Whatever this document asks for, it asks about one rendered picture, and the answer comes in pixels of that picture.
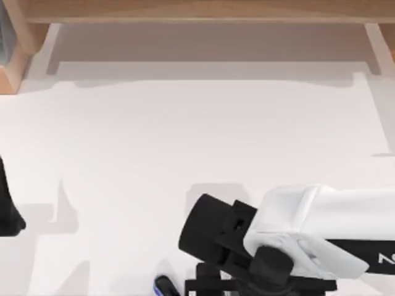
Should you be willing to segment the black and blue object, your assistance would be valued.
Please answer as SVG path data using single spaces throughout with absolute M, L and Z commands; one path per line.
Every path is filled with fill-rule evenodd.
M 166 275 L 155 278 L 153 290 L 156 296 L 181 296 L 173 282 Z

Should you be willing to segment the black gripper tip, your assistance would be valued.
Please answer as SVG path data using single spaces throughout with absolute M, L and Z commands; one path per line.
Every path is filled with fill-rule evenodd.
M 0 237 L 18 236 L 26 228 L 26 225 L 12 200 L 4 162 L 0 157 Z

